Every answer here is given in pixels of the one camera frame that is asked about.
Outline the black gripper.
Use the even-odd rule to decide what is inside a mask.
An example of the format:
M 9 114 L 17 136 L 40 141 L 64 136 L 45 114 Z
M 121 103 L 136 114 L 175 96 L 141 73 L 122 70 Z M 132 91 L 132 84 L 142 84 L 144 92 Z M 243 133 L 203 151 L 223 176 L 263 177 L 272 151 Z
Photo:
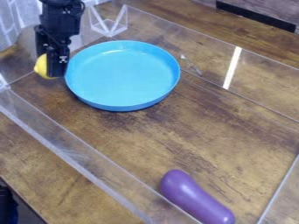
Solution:
M 40 23 L 33 27 L 36 56 L 46 53 L 46 76 L 62 77 L 68 67 L 70 37 L 80 34 L 85 10 L 81 0 L 38 0 Z

